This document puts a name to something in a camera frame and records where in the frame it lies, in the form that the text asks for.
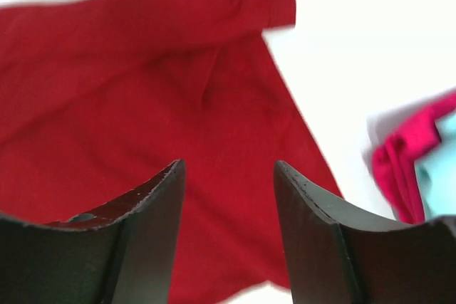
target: light blue cloth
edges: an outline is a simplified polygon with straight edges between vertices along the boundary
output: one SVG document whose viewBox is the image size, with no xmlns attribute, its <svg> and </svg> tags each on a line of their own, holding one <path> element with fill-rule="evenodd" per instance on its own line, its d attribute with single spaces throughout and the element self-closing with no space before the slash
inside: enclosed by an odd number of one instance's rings
<svg viewBox="0 0 456 304">
<path fill-rule="evenodd" d="M 415 173 L 425 218 L 456 214 L 456 111 L 435 126 L 442 143 L 415 161 Z"/>
</svg>

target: magenta fabric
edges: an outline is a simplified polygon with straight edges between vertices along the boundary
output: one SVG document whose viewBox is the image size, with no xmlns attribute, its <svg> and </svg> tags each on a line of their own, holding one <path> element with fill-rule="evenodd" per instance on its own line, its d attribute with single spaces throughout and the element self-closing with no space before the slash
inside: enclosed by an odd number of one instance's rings
<svg viewBox="0 0 456 304">
<path fill-rule="evenodd" d="M 453 92 L 415 113 L 373 153 L 374 179 L 401 221 L 418 224 L 425 220 L 415 160 L 439 145 L 435 121 L 455 109 L 456 92 Z"/>
</svg>

